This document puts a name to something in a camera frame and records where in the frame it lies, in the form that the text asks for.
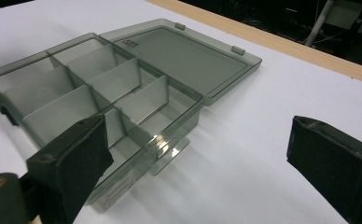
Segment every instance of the tackle box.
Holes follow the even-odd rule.
[[[87,34],[0,67],[0,112],[45,146],[81,119],[105,115],[114,163],[88,203],[112,205],[187,144],[200,109],[260,66],[244,49],[159,19]]]

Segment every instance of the white table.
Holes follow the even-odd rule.
[[[0,66],[86,33],[157,18],[263,59],[251,77],[202,109],[190,144],[145,175],[109,211],[85,206],[76,223],[346,223],[286,162],[295,115],[362,141],[362,82],[228,35],[140,0],[39,0],[0,9]],[[0,114],[0,173],[26,172],[32,142]]]

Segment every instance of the compartment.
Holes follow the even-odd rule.
[[[104,105],[99,104],[97,99],[100,96],[88,86],[81,86],[28,115],[22,124],[43,147],[77,121],[103,109]]]
[[[110,103],[141,86],[137,59],[132,59],[91,81],[91,86]]]
[[[40,56],[46,57],[44,59],[24,64],[23,66],[6,66],[0,69],[0,92],[7,91],[20,84],[27,82],[33,78],[46,74],[58,66],[62,66],[53,58],[50,58],[46,52],[40,53]]]
[[[81,86],[72,82],[65,67],[59,66],[47,73],[38,73],[3,95],[13,104],[22,118],[40,107]]]

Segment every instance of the gray plastic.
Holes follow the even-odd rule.
[[[156,20],[87,34],[0,67],[0,109],[43,147],[104,114],[114,163],[88,199],[105,210],[187,144],[200,109],[255,71],[245,50]]]
[[[164,19],[101,36],[198,91],[206,105],[257,70],[262,61],[244,49]]]

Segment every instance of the transparent plastic box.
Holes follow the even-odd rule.
[[[88,203],[105,210],[187,144],[200,109],[261,59],[164,19],[87,34],[0,67],[0,112],[41,148],[75,122],[104,114],[114,163]]]

